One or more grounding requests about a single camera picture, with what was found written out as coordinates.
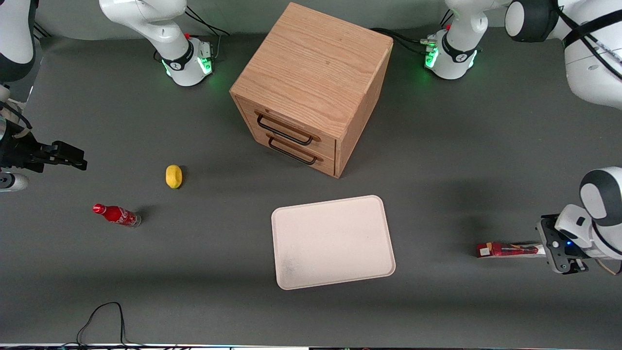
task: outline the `metal drawer handle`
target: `metal drawer handle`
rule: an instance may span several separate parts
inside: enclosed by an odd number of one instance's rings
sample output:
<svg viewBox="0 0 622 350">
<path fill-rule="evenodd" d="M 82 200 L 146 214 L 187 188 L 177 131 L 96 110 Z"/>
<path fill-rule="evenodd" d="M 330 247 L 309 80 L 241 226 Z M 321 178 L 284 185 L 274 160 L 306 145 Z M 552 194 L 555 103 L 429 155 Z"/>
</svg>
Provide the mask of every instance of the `metal drawer handle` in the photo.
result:
<svg viewBox="0 0 622 350">
<path fill-rule="evenodd" d="M 288 156 L 288 157 L 294 158 L 294 159 L 296 159 L 297 161 L 301 162 L 302 164 L 306 164 L 306 165 L 313 165 L 313 164 L 315 164 L 315 161 L 317 160 L 317 157 L 313 157 L 313 159 L 312 159 L 312 160 L 310 160 L 310 161 L 306 161 L 306 160 L 304 160 L 304 159 L 302 159 L 302 158 L 300 158 L 300 157 L 298 157 L 298 156 L 296 156 L 296 155 L 294 155 L 294 154 L 291 154 L 291 153 L 287 152 L 287 151 L 286 151 L 286 150 L 284 150 L 284 149 L 280 149 L 280 148 L 278 148 L 277 146 L 274 146 L 274 145 L 272 144 L 272 141 L 274 141 L 274 138 L 270 138 L 270 140 L 268 140 L 268 146 L 270 146 L 270 148 L 272 148 L 273 150 L 275 150 L 275 151 L 277 151 L 277 152 L 279 152 L 279 153 L 281 153 L 281 154 L 284 154 L 284 155 L 286 155 L 286 156 Z"/>
<path fill-rule="evenodd" d="M 282 136 L 282 137 L 288 139 L 291 142 L 295 142 L 295 143 L 297 143 L 297 144 L 299 144 L 301 146 L 308 146 L 311 143 L 311 141 L 313 141 L 313 136 L 309 136 L 309 139 L 307 141 L 302 141 L 302 140 L 298 140 L 297 138 L 293 138 L 293 137 L 289 136 L 288 134 L 285 134 L 285 133 L 283 133 L 283 132 L 281 132 L 279 130 L 276 130 L 275 128 L 271 128 L 270 126 L 262 124 L 261 120 L 263 118 L 264 118 L 263 114 L 259 114 L 259 116 L 257 117 L 257 124 L 259 124 L 259 126 L 261 126 L 262 128 L 264 128 L 266 130 L 269 130 L 269 131 L 271 131 L 271 132 L 273 132 L 273 133 L 275 133 L 275 134 L 277 134 L 279 136 Z"/>
</svg>

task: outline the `drawer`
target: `drawer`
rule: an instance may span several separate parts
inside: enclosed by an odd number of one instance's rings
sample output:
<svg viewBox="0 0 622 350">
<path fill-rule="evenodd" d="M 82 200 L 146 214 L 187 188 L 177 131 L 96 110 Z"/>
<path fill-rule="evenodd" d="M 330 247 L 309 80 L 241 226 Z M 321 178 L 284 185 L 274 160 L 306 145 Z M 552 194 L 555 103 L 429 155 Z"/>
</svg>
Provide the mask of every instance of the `drawer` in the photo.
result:
<svg viewBox="0 0 622 350">
<path fill-rule="evenodd" d="M 335 160 L 332 158 L 313 154 L 295 143 L 291 143 L 278 136 L 271 135 L 270 133 L 256 133 L 256 130 L 253 130 L 253 136 L 258 143 L 270 147 L 274 151 L 293 158 L 327 175 L 335 175 Z"/>
<path fill-rule="evenodd" d="M 284 121 L 273 111 L 238 97 L 240 109 L 253 133 L 268 133 L 273 137 L 288 140 L 300 149 L 335 159 L 335 139 L 318 131 L 310 131 L 304 125 L 293 125 Z"/>
</svg>

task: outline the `cabinet top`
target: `cabinet top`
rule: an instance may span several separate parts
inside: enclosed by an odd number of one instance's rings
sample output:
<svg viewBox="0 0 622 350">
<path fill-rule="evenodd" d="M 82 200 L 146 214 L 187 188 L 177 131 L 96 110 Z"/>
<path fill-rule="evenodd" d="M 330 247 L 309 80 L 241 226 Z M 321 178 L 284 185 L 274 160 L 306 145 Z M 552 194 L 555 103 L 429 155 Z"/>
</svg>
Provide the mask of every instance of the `cabinet top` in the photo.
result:
<svg viewBox="0 0 622 350">
<path fill-rule="evenodd" d="M 291 2 L 231 92 L 342 138 L 392 45 L 388 36 Z"/>
</svg>

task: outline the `green led light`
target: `green led light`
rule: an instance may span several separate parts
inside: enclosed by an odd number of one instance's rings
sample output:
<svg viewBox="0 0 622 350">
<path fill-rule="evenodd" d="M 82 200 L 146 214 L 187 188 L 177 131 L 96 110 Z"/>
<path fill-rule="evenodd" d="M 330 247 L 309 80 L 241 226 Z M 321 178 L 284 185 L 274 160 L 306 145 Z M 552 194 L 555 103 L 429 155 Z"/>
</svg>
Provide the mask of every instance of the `green led light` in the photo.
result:
<svg viewBox="0 0 622 350">
<path fill-rule="evenodd" d="M 166 63 L 164 63 L 164 60 L 162 60 L 162 65 L 164 66 L 164 69 L 166 69 L 166 75 L 170 76 L 169 68 L 166 66 Z"/>
<path fill-rule="evenodd" d="M 428 68 L 434 67 L 434 63 L 436 63 L 436 58 L 438 56 L 439 56 L 439 50 L 437 48 L 434 48 L 434 50 L 428 53 L 427 57 L 425 58 L 425 65 Z"/>
<path fill-rule="evenodd" d="M 205 75 L 208 75 L 209 73 L 211 73 L 211 60 L 210 59 L 203 59 L 201 57 L 197 57 L 197 62 L 199 66 L 201 66 L 201 69 L 203 70 L 203 73 L 205 73 Z"/>
<path fill-rule="evenodd" d="M 471 68 L 473 66 L 473 61 L 475 61 L 475 56 L 477 55 L 477 50 L 473 53 L 473 58 L 471 58 L 471 63 L 468 64 L 468 67 Z"/>
</svg>

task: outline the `gray tabletop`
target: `gray tabletop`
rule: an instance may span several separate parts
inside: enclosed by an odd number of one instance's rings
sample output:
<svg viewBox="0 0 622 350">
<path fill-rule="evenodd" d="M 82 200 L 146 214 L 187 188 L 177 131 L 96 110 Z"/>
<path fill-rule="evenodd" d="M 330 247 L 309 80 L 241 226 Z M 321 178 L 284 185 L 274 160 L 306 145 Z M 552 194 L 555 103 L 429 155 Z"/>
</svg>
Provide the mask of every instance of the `gray tabletop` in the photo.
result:
<svg viewBox="0 0 622 350">
<path fill-rule="evenodd" d="M 420 37 L 426 31 L 410 34 Z M 39 141 L 86 152 L 0 196 L 0 339 L 71 341 L 123 304 L 139 343 L 614 349 L 621 280 L 541 259 L 478 260 L 475 244 L 536 240 L 540 215 L 579 203 L 591 169 L 619 164 L 621 113 L 583 102 L 559 42 L 490 29 L 459 81 L 396 46 L 341 179 L 256 144 L 228 89 L 263 36 L 223 39 L 215 74 L 181 88 L 146 40 L 54 39 L 26 115 Z M 185 169 L 169 189 L 164 170 Z M 275 208 L 375 194 L 397 263 L 387 278 L 284 291 Z M 138 210 L 136 230 L 90 212 Z M 118 341 L 102 310 L 85 340 Z"/>
</svg>

